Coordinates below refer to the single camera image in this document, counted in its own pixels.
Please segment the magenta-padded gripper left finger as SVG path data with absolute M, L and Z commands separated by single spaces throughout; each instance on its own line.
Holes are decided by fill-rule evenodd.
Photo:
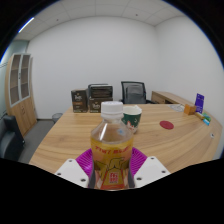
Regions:
M 55 175 L 78 186 L 93 189 L 95 186 L 95 172 L 92 150 L 86 150 L 76 159 L 67 159 L 55 172 Z

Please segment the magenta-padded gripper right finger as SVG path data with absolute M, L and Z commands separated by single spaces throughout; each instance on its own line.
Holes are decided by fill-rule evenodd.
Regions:
M 128 173 L 130 188 L 143 187 L 169 174 L 170 172 L 155 156 L 147 157 L 140 150 L 132 149 Z

